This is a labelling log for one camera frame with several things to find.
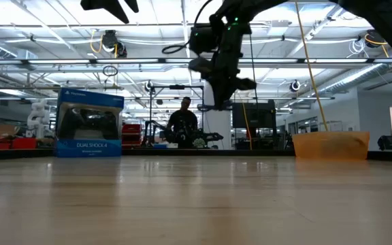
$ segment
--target white pillar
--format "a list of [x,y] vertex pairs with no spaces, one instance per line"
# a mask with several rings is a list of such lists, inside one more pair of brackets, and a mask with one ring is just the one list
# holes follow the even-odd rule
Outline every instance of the white pillar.
[[[204,99],[206,105],[214,105],[214,97],[209,82],[205,82]],[[217,145],[219,150],[231,150],[231,111],[211,110],[205,112],[203,131],[206,133],[219,133],[223,140],[209,142],[208,146]]]

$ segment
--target white humanoid robot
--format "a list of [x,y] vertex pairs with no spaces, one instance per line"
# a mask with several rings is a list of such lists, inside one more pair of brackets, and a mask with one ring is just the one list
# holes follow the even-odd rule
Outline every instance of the white humanoid robot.
[[45,108],[47,103],[45,99],[42,99],[31,105],[32,111],[27,120],[27,137],[44,138],[45,127],[48,126],[50,120],[50,111]]

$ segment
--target game controller box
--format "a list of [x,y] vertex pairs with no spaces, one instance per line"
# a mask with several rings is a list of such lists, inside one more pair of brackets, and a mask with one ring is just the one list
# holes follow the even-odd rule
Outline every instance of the game controller box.
[[124,98],[62,88],[56,114],[57,157],[119,157]]

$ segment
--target black monitor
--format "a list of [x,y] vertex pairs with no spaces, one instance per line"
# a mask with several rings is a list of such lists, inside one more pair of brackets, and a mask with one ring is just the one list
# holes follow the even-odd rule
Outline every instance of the black monitor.
[[[276,108],[273,100],[268,103],[245,103],[246,116],[249,128],[276,128]],[[243,103],[233,104],[233,128],[247,128],[244,117]]]

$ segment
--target orange bin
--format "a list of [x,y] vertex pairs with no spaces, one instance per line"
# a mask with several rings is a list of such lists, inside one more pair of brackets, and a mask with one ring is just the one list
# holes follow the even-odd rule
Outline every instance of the orange bin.
[[293,135],[301,159],[365,160],[370,132],[314,132]]

